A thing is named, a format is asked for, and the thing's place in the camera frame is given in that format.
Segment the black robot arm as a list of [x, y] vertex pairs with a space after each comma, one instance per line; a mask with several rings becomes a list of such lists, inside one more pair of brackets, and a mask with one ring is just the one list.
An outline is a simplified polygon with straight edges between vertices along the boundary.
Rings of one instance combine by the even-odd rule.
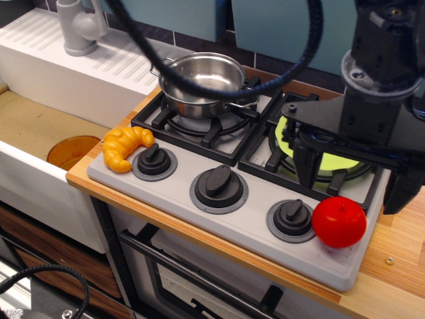
[[342, 96], [283, 107], [283, 139], [299, 183], [309, 189], [324, 153], [389, 169], [384, 213], [401, 211], [424, 185], [424, 2], [357, 1]]

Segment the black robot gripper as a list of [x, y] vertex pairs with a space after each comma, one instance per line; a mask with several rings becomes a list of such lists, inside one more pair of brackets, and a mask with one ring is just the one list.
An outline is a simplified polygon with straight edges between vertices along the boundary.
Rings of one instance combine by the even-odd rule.
[[384, 215], [399, 213], [424, 185], [424, 119], [415, 95], [367, 95], [346, 89], [332, 100], [290, 102], [283, 141], [293, 149], [299, 184], [311, 189], [323, 152], [391, 169]]

